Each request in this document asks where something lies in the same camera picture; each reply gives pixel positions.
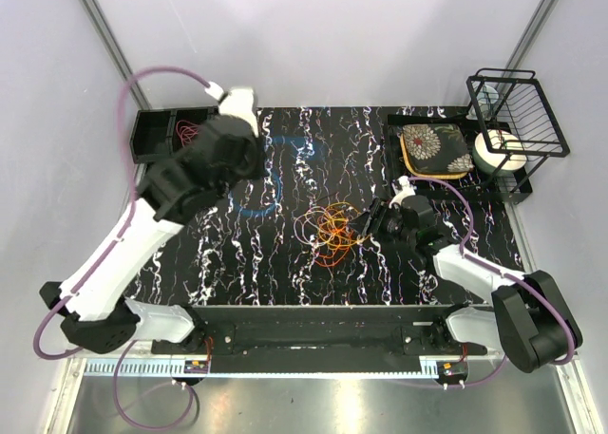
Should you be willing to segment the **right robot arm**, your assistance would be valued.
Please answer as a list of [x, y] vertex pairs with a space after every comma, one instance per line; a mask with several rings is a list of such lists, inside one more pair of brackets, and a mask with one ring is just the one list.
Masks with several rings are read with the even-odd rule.
[[561, 366], [583, 342], [551, 274], [509, 270], [463, 248], [427, 198], [376, 198], [348, 227], [358, 237], [396, 244], [422, 271], [477, 295], [489, 310], [452, 307], [431, 331], [432, 346], [449, 355], [464, 343], [501, 351], [520, 371]]

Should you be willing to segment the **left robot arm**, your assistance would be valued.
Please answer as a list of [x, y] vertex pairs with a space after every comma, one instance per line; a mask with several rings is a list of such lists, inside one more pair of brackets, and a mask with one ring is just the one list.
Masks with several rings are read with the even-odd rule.
[[264, 142], [257, 95], [236, 86], [218, 94], [218, 113], [195, 139], [149, 168], [135, 200], [71, 277], [40, 290], [51, 315], [76, 350], [98, 354], [131, 341], [174, 344], [186, 354], [204, 345], [203, 321], [190, 307], [137, 302], [124, 291], [152, 255], [197, 214], [226, 199], [241, 181], [263, 176]]

